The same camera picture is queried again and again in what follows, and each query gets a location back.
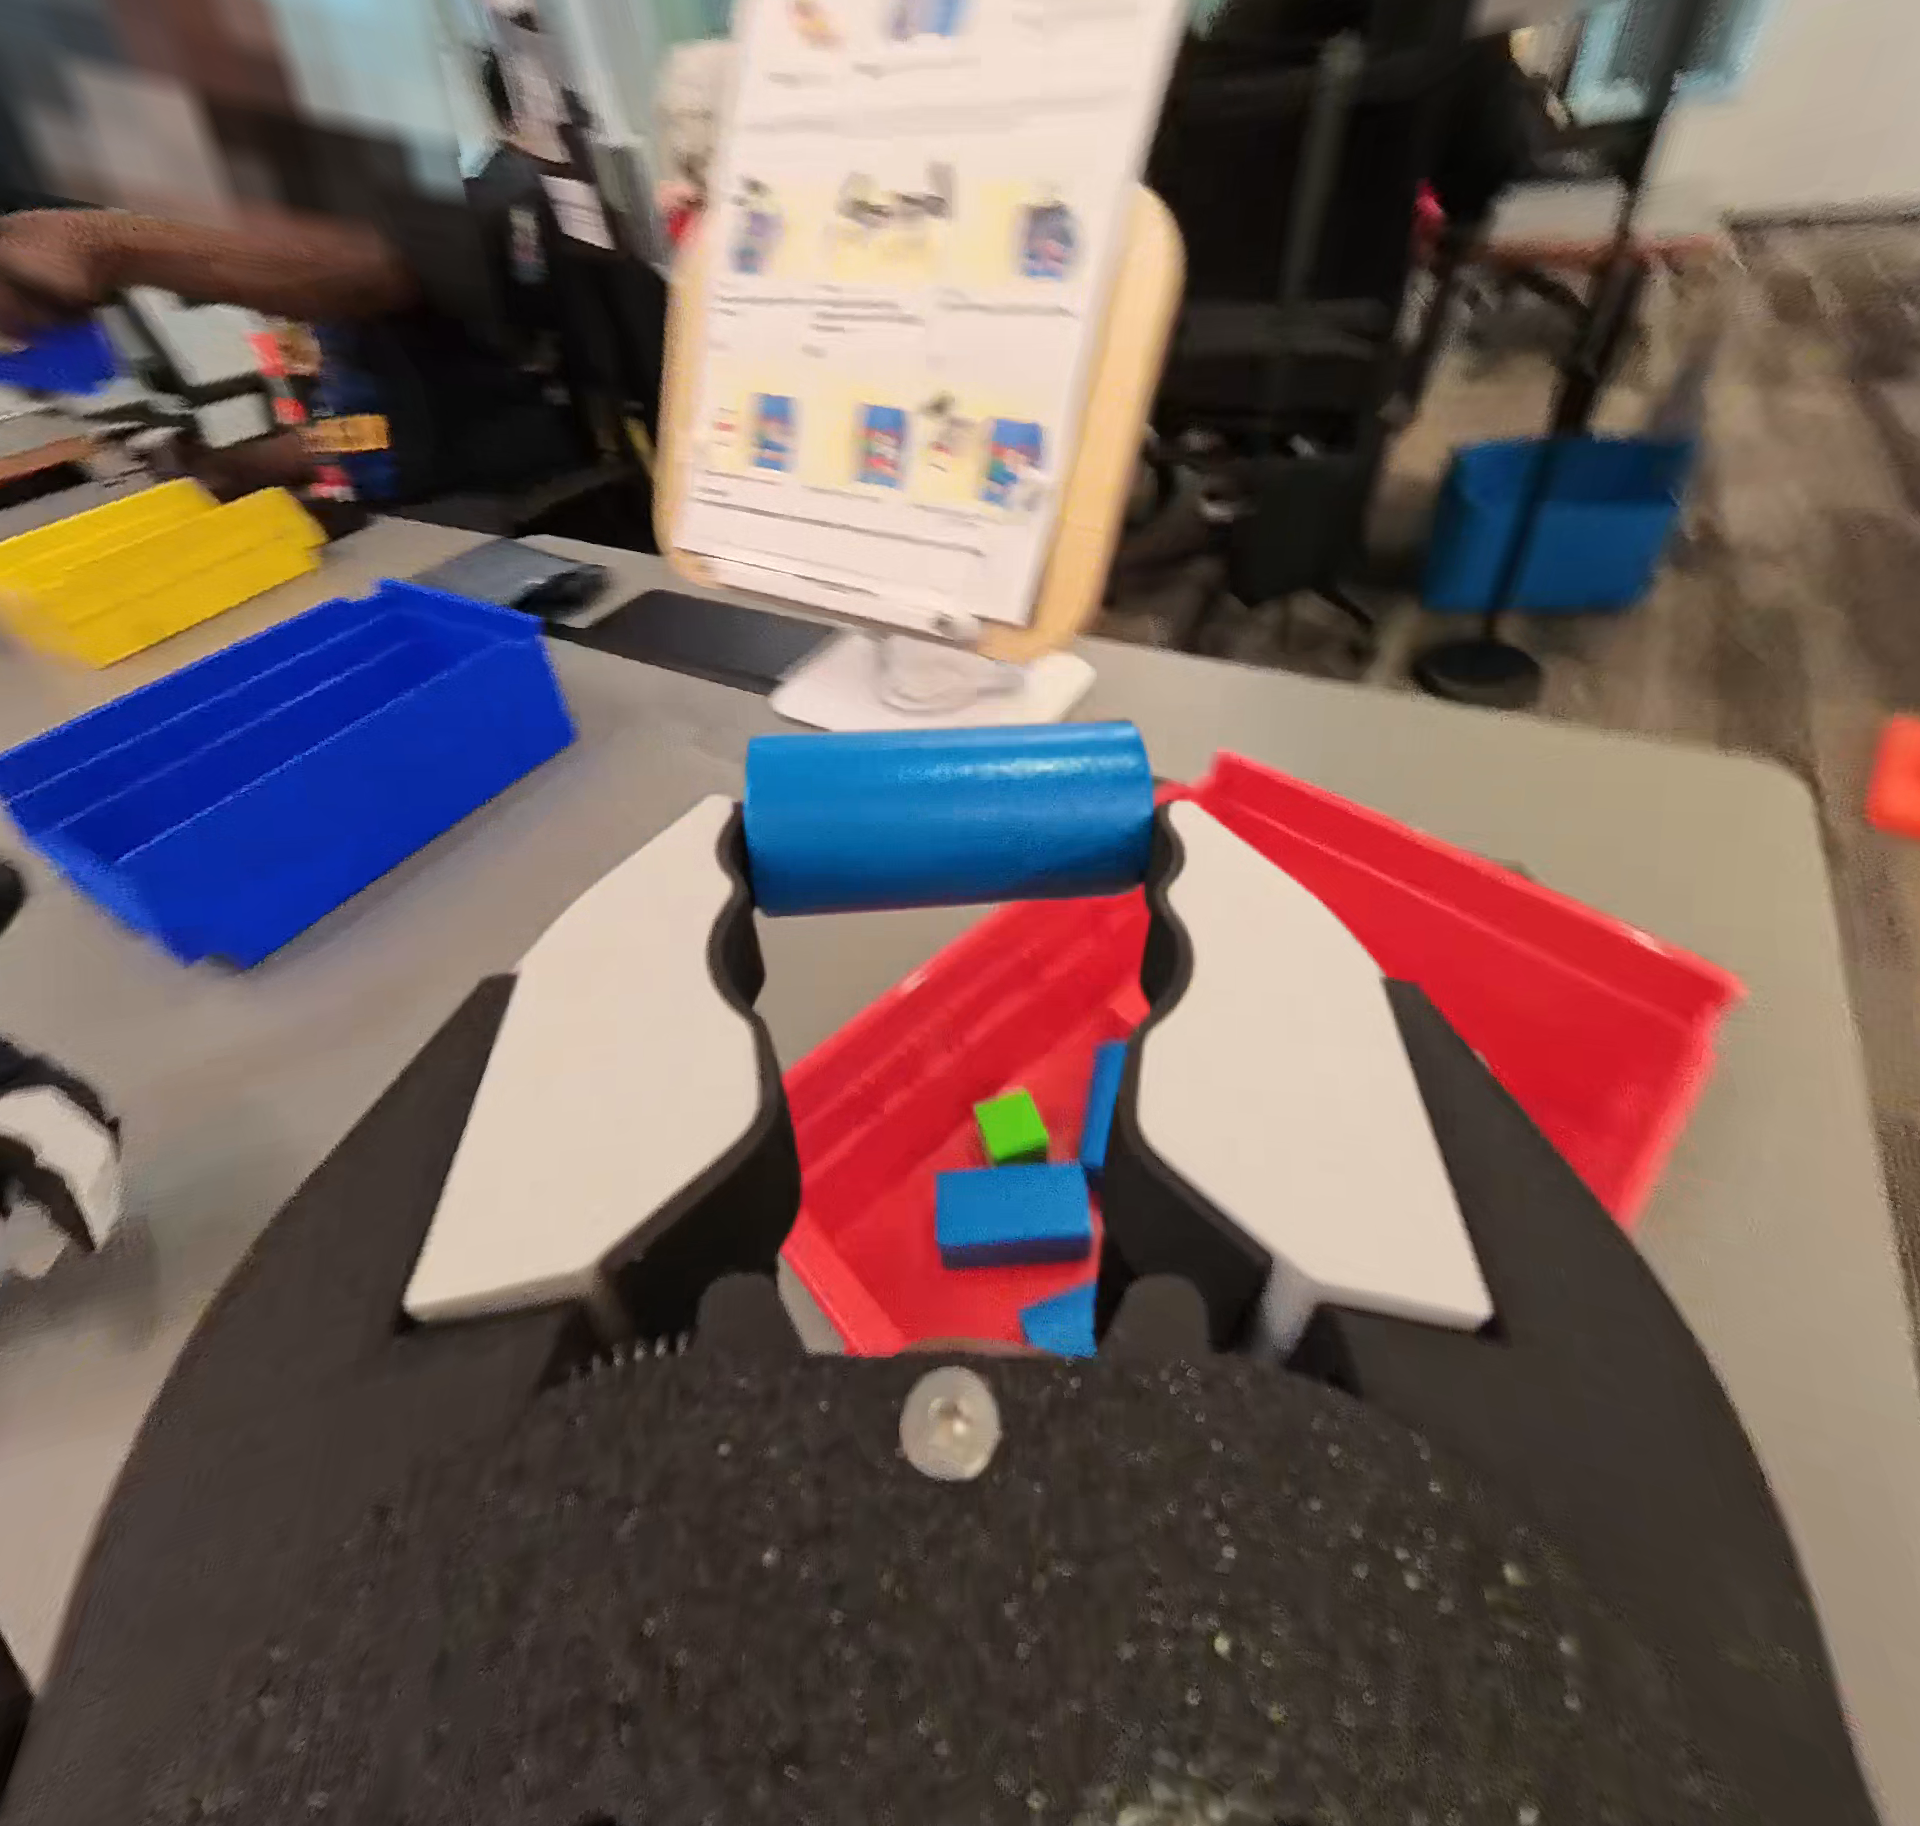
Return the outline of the clipboard with instruction sheet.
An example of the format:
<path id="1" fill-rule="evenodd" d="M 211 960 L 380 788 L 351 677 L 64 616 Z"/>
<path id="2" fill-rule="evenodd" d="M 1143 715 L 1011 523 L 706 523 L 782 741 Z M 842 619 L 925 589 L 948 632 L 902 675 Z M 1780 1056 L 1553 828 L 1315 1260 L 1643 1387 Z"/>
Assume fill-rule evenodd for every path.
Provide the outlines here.
<path id="1" fill-rule="evenodd" d="M 1145 154 L 1192 0 L 732 0 L 670 282 L 683 578 L 997 663 L 1100 603 L 1186 284 Z"/>

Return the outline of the red plastic bin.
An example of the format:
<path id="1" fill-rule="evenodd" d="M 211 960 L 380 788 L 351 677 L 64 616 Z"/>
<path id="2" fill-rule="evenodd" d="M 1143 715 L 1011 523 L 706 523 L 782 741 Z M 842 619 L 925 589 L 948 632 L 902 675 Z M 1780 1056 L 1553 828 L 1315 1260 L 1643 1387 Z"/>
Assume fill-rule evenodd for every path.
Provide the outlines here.
<path id="1" fill-rule="evenodd" d="M 1715 1066 L 1733 974 L 1530 877 L 1308 782 L 1220 751 L 1190 800 L 1420 988 L 1630 1231 Z M 986 1163 L 976 1105 L 1028 1091 L 1074 1162 L 1100 1045 L 1143 1018 L 1140 891 L 1018 902 L 944 950 L 783 1075 L 802 1201 L 782 1261 L 842 1346 L 1023 1339 L 1030 1308 L 1091 1288 L 1075 1261 L 957 1265 L 937 1177 Z"/>

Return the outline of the blue plastic bin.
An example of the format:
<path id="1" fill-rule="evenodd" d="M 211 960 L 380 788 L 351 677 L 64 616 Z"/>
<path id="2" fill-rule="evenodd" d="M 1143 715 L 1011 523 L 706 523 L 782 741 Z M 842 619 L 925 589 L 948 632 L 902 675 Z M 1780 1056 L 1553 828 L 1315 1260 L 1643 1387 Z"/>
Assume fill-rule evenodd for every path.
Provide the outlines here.
<path id="1" fill-rule="evenodd" d="M 248 970 L 571 741 L 543 624 L 381 582 L 7 747 L 2 795 L 115 924 Z"/>

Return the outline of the yellow plastic bin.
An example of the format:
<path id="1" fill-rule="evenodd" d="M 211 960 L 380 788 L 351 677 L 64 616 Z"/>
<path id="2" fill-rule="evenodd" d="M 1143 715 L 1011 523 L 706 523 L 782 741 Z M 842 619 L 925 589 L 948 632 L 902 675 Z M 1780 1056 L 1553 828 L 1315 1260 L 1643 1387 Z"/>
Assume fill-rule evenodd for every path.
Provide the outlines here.
<path id="1" fill-rule="evenodd" d="M 39 656 L 111 668 L 317 571 L 326 543 L 295 493 L 218 501 L 194 480 L 170 480 L 4 542 L 4 634 Z"/>

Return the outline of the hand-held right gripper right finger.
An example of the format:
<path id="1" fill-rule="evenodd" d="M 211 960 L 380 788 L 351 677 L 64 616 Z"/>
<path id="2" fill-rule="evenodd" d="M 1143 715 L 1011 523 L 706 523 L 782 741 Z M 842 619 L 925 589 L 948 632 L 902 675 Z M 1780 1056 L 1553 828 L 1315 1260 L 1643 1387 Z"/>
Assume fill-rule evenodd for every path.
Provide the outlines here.
<path id="1" fill-rule="evenodd" d="M 1149 1279 L 1195 1294 L 1212 1350 L 1257 1357 L 1324 1314 L 1483 1333 L 1494 1295 L 1377 960 L 1190 798 L 1155 809 L 1141 896 L 1095 1337 Z"/>

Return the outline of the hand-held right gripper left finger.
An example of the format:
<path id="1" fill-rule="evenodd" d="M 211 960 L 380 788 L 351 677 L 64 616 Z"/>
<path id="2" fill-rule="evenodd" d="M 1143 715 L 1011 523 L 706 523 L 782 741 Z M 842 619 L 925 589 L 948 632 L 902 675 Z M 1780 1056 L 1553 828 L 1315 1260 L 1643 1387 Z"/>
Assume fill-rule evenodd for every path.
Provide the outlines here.
<path id="1" fill-rule="evenodd" d="M 406 1318 L 689 1333 L 716 1282 L 772 1282 L 802 1181 L 761 982 L 741 807 L 702 798 L 520 957 Z"/>

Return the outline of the black laptop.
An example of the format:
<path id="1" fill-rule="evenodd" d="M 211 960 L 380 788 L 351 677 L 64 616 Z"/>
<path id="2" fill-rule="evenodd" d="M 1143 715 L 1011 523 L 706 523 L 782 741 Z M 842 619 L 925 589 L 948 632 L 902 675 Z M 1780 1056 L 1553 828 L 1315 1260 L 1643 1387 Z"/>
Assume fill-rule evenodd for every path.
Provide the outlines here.
<path id="1" fill-rule="evenodd" d="M 641 589 L 587 624 L 550 624 L 545 635 L 767 700 L 839 632 L 718 597 Z"/>

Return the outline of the black office chair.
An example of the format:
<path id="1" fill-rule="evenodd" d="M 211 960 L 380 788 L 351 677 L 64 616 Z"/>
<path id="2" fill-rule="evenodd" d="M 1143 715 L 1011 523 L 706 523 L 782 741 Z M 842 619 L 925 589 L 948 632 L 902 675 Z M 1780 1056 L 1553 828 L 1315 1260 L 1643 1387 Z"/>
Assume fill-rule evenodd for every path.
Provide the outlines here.
<path id="1" fill-rule="evenodd" d="M 1210 510 L 1243 607 L 1354 594 L 1403 393 L 1422 192 L 1490 66 L 1473 0 L 1222 0 L 1180 39 L 1143 181 L 1184 250 L 1147 414 L 1159 503 Z"/>

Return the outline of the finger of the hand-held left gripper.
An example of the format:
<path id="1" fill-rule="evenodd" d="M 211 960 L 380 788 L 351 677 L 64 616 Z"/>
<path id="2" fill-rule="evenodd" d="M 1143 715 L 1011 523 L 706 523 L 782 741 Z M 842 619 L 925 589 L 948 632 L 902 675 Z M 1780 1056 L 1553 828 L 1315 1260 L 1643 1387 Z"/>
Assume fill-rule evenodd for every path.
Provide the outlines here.
<path id="1" fill-rule="evenodd" d="M 2 1041 L 2 1283 L 96 1255 L 126 1210 L 123 1134 L 98 1088 Z"/>

